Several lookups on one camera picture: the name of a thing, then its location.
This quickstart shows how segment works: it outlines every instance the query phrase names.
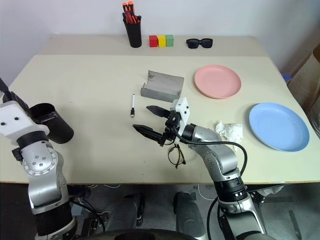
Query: crumpled tissue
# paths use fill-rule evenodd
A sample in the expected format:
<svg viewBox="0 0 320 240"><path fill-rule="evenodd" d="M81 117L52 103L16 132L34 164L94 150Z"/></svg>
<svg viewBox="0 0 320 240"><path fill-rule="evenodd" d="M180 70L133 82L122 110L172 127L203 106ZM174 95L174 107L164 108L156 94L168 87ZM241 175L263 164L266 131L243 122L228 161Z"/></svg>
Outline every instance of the crumpled tissue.
<svg viewBox="0 0 320 240"><path fill-rule="evenodd" d="M225 137L229 142L238 144L244 139L242 124L239 123L223 124L222 121L219 121L215 126L215 131L221 137ZM238 147L233 146L233 149L236 152Z"/></svg>

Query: black cup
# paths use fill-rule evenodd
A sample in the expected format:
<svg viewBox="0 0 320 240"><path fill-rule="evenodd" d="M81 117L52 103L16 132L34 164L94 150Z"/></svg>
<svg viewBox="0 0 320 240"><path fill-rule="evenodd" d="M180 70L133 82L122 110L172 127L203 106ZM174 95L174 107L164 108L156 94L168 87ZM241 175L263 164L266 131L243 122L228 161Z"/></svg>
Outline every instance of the black cup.
<svg viewBox="0 0 320 240"><path fill-rule="evenodd" d="M130 46L133 48L141 47L141 22L137 23L126 23L125 21L125 29L126 33L128 34Z"/></svg>
<svg viewBox="0 0 320 240"><path fill-rule="evenodd" d="M65 144L74 136L73 129L58 114L50 103L40 103L30 108L32 117L46 125L50 132L48 138L57 144Z"/></svg>

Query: black sunglasses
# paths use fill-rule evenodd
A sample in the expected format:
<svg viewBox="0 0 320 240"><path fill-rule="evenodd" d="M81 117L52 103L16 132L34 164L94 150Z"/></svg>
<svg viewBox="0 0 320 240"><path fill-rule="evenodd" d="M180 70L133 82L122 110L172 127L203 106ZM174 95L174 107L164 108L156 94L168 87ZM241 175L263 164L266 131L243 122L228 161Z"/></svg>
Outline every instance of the black sunglasses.
<svg viewBox="0 0 320 240"><path fill-rule="evenodd" d="M201 40L196 38L190 38L186 40L188 48L196 49L199 45L202 45L203 48L209 49L212 47L213 39L212 38L203 38Z"/></svg>

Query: green block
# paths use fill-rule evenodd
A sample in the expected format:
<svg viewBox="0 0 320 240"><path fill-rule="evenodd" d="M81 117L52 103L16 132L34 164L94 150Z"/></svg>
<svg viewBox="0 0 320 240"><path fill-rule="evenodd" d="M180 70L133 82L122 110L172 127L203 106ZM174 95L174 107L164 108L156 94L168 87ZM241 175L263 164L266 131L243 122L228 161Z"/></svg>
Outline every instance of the green block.
<svg viewBox="0 0 320 240"><path fill-rule="evenodd" d="M174 46L174 36L173 35L165 35L166 47Z"/></svg>

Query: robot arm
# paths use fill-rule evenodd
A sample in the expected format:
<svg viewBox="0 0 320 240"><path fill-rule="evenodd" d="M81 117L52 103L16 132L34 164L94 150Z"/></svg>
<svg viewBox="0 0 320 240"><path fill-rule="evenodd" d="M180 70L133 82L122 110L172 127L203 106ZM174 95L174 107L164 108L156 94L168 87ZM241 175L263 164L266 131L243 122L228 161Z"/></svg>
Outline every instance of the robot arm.
<svg viewBox="0 0 320 240"><path fill-rule="evenodd" d="M220 218L225 239L273 239L265 230L238 169L234 152L211 129L187 124L190 109L186 98L173 101L170 111L158 106L147 106L152 113L167 118L164 133L144 125L133 125L143 136L163 146L166 140L188 144L201 158L214 182L218 204L224 213Z"/></svg>
<svg viewBox="0 0 320 240"><path fill-rule="evenodd" d="M0 135L19 147L13 155L28 176L31 211L37 227L36 240L71 239L77 222L71 215L64 159L54 150L45 125L36 124L16 101L0 105Z"/></svg>

